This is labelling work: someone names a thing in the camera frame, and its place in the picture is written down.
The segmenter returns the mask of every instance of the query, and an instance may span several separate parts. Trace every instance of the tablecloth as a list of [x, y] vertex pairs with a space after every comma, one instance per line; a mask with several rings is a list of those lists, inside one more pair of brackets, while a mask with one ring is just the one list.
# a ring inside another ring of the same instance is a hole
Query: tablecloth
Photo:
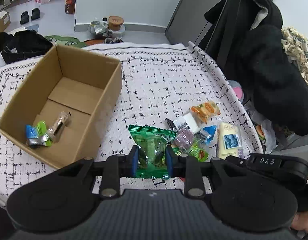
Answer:
[[[120, 43], [96, 44], [83, 49], [118, 58], [122, 62], [121, 94], [100, 142], [96, 161], [106, 160], [113, 154], [129, 153], [134, 145], [127, 129], [130, 124], [167, 129], [165, 118], [173, 120], [191, 106], [206, 100], [217, 103], [222, 119], [240, 126], [244, 158], [252, 152], [262, 153], [255, 128], [220, 68], [193, 43], [190, 42], [187, 48], [182, 44]], [[0, 67], [0, 116], [17, 87], [40, 59]], [[215, 139], [210, 145], [209, 159], [214, 156]], [[5, 205], [9, 195], [18, 187], [53, 171], [0, 134], [0, 205]], [[204, 181], [206, 190], [209, 190], [206, 178]], [[179, 178], [121, 178], [120, 182], [121, 191], [125, 188], [184, 188]], [[100, 178], [94, 191], [98, 190], [99, 183]]]

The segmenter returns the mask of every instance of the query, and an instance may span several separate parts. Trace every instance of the plastic bottle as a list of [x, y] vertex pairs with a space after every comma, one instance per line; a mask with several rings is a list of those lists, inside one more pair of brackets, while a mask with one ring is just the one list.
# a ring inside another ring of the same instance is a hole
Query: plastic bottle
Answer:
[[65, 1], [65, 13], [73, 14], [75, 11], [76, 0], [66, 0]]

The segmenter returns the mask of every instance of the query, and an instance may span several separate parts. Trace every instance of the metal bolt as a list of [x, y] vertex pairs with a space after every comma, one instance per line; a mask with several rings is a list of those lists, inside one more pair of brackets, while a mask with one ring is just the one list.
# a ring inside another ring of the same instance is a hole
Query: metal bolt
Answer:
[[116, 195], [116, 190], [113, 189], [113, 188], [106, 188], [106, 189], [103, 189], [102, 192], [101, 192], [101, 195], [103, 197], [113, 197]]
[[204, 192], [200, 188], [191, 188], [188, 191], [188, 194], [192, 197], [200, 197], [204, 194]]

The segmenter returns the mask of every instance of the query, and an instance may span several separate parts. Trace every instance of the gray ribbed surface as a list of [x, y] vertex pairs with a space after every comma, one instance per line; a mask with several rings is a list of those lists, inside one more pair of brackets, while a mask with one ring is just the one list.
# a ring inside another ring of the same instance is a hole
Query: gray ribbed surface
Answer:
[[52, 235], [18, 231], [10, 240], [295, 240], [287, 230], [247, 234], [223, 225], [204, 202], [189, 200], [180, 190], [125, 190], [103, 201], [91, 218], [72, 230]]

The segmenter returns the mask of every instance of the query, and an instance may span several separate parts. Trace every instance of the cardboard box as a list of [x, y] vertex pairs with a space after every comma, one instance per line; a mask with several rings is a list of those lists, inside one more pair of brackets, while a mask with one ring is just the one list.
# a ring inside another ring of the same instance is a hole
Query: cardboard box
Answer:
[[[121, 62], [71, 46], [54, 46], [32, 69], [0, 119], [0, 132], [42, 162], [62, 168], [96, 157], [122, 88]], [[25, 126], [51, 126], [61, 111], [71, 122], [51, 147], [26, 145]]]
[[7, 12], [2, 19], [0, 19], [0, 33], [4, 32], [4, 30], [10, 25], [11, 19], [10, 14]]

